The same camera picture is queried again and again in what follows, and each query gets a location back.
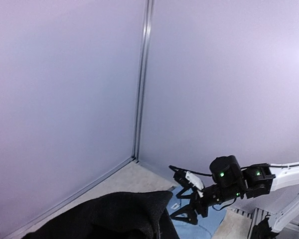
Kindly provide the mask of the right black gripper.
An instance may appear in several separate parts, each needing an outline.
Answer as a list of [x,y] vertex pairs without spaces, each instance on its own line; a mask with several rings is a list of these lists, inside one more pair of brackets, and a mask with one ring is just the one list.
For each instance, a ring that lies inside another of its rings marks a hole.
[[[197,214],[208,216],[208,208],[216,204],[243,198],[246,192],[246,183],[241,167],[235,156],[221,156],[213,160],[209,166],[215,184],[203,190],[203,197],[197,198],[197,190],[193,187],[183,187],[176,193],[178,199],[197,199],[195,210]],[[197,214],[191,206],[184,206],[173,212],[172,220],[188,224],[198,224]]]

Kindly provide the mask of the black long sleeve shirt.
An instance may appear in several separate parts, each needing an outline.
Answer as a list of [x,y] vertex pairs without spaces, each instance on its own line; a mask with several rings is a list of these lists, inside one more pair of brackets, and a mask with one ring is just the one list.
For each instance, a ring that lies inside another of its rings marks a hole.
[[167,205],[170,191],[115,192],[49,220],[26,239],[177,239]]

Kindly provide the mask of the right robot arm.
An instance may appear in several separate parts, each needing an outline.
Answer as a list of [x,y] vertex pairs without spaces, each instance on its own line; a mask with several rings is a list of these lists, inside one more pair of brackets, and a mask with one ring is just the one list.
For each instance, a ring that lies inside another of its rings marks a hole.
[[[256,198],[278,189],[299,185],[299,162],[287,164],[254,164],[241,167],[235,156],[214,159],[210,174],[214,184],[206,187],[199,172],[169,166],[174,180],[182,187],[176,194],[179,207],[172,205],[171,219],[198,224],[198,216],[207,217],[208,209],[220,211],[231,206],[238,198]],[[275,214],[252,216],[250,239],[274,239],[299,215],[299,192],[295,198]]]

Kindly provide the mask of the light blue folded shirt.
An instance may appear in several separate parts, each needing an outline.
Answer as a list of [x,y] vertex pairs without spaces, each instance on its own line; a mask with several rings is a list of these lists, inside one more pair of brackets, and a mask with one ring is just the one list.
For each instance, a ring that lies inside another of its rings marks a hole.
[[[189,204],[188,199],[178,199],[176,194],[182,190],[182,187],[175,187],[171,192],[173,197],[168,203],[167,210],[171,215],[181,207]],[[216,211],[208,210],[208,217],[197,217],[198,224],[192,225],[186,222],[172,220],[175,230],[180,239],[211,239],[221,225],[226,215],[226,209]]]

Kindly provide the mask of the aluminium front rail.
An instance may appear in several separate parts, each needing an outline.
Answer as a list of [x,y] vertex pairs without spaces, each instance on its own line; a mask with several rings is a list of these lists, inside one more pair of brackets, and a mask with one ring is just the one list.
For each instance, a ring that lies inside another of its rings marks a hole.
[[[252,231],[252,214],[230,206],[224,220],[214,235],[225,239],[248,239]],[[299,239],[299,228],[296,224],[289,224],[277,239]]]

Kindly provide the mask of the right aluminium corner post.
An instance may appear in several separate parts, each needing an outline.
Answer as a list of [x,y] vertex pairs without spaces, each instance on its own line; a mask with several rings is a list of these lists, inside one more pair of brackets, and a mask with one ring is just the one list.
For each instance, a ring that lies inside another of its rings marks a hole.
[[131,154],[131,161],[135,163],[139,162],[140,147],[141,147],[141,132],[143,123],[143,109],[145,100],[146,89],[146,76],[150,49],[150,37],[151,37],[151,25],[152,16],[154,10],[154,0],[145,1],[144,22],[142,32],[142,43],[140,50],[140,62],[139,62],[139,74],[137,85],[137,98],[136,98],[136,110],[135,110],[135,127],[134,127],[134,139],[133,148]]

